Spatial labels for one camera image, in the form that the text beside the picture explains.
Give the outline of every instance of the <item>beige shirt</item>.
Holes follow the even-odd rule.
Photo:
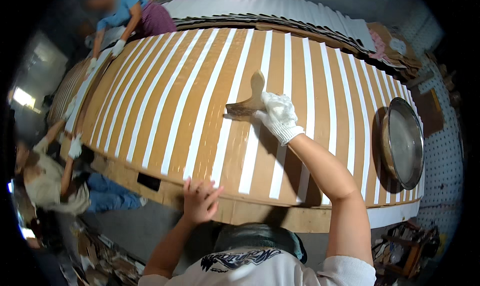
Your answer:
[[[37,166],[42,171],[33,181],[25,185],[28,197],[35,205],[46,210],[73,215],[85,212],[90,206],[90,193],[86,183],[69,196],[68,202],[60,202],[63,167],[46,154],[48,144],[48,140],[43,138],[33,147],[33,151],[39,154]]]
[[[207,255],[184,274],[171,279],[145,275],[138,286],[222,285],[222,286],[373,286],[375,268],[348,256],[332,256],[323,271],[305,267],[293,255],[271,247],[238,249]]]

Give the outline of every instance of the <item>person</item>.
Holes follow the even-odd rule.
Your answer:
[[[96,36],[93,41],[93,58],[87,68],[87,76],[92,73],[99,57],[107,26],[116,27],[126,25],[120,39],[112,49],[112,56],[117,57],[123,50],[125,43],[133,31],[141,37],[157,36],[177,31],[177,27],[170,18],[168,11],[160,4],[147,0],[83,0],[83,7],[89,11],[108,14],[96,26]]]
[[[75,108],[76,97],[69,103],[61,120],[52,125],[32,150],[22,141],[16,145],[15,174],[23,182],[30,201],[45,210],[78,215],[84,212],[137,209],[147,199],[129,192],[98,173],[92,173],[83,183],[72,180],[74,160],[82,152],[81,133],[71,141],[65,169],[47,155]]]
[[[362,195],[352,175],[329,151],[307,137],[303,127],[296,125],[297,116],[290,98],[266,92],[261,97],[267,112],[256,111],[254,117],[264,123],[281,145],[288,145],[305,163],[316,184],[332,203],[327,258],[323,263],[323,271],[315,274],[312,269],[306,268],[300,260],[301,253],[297,253],[298,249],[289,249],[288,245],[281,245],[273,237],[253,246],[247,245],[242,237],[237,236],[241,233],[229,233],[234,238],[229,240],[228,245],[219,246],[219,241],[225,242],[225,239],[220,239],[222,231],[213,254],[191,265],[184,274],[172,277],[183,245],[197,225],[212,219],[223,190],[222,186],[214,189],[212,182],[192,182],[187,179],[183,186],[183,216],[154,249],[139,280],[139,286],[375,283],[370,224]],[[264,235],[265,229],[254,236],[263,238]]]

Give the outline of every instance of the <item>metal basin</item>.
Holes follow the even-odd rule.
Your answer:
[[[411,106],[396,97],[381,123],[385,167],[406,190],[417,186],[423,171],[423,133]]]

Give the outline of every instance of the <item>white pegboard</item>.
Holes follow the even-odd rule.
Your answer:
[[[462,146],[455,110],[450,105],[448,91],[437,66],[424,52],[431,49],[444,32],[429,9],[423,5],[412,11],[410,19],[400,26],[399,32],[410,42],[422,62],[419,75],[432,70],[434,77],[419,86],[421,93],[435,89],[442,109],[443,129],[424,141],[425,191],[420,201],[417,221],[425,228],[438,226],[446,234],[446,251],[461,215],[463,193]]]
[[[416,5],[410,18],[399,26],[398,31],[410,43],[417,57],[431,49],[444,35],[440,24],[424,3]]]

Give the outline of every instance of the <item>glove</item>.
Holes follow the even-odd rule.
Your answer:
[[[80,139],[82,138],[81,133],[78,133],[70,143],[70,150],[68,151],[68,156],[72,159],[76,159],[82,153],[82,143]]]
[[[70,116],[74,112],[73,109],[75,108],[75,103],[76,102],[77,102],[77,96],[75,95],[71,99],[70,103],[68,104],[67,110],[65,111],[65,113],[62,116],[63,120],[68,121],[68,119],[70,118]]]
[[[88,68],[87,68],[87,73],[85,73],[85,77],[88,77],[90,75],[90,73],[93,72],[93,69],[95,69],[95,66],[97,65],[97,58],[92,58],[90,60],[90,65],[88,65]]]
[[[263,122],[282,146],[285,146],[295,136],[305,133],[303,127],[296,124],[298,118],[295,114],[295,107],[288,96],[262,92],[261,97],[267,112],[258,110],[253,113],[253,116]]]
[[[118,40],[115,46],[112,48],[112,56],[116,58],[122,52],[123,48],[125,47],[125,40]]]

